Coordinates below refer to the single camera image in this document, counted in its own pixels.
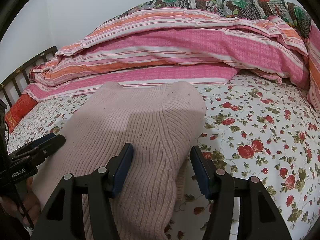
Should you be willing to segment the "person's left hand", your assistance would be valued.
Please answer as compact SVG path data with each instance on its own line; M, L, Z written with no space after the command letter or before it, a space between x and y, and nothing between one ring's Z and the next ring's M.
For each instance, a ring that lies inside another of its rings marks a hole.
M41 213L41 204L36 194L33 193L32 183L33 177L30 177L26 180L27 194L23 199L23 206L28 211L28 215L35 225ZM16 212L18 209L20 212L23 212L20 207L17 208L16 204L7 197L1 197L1 206L8 215L14 218L16 218Z

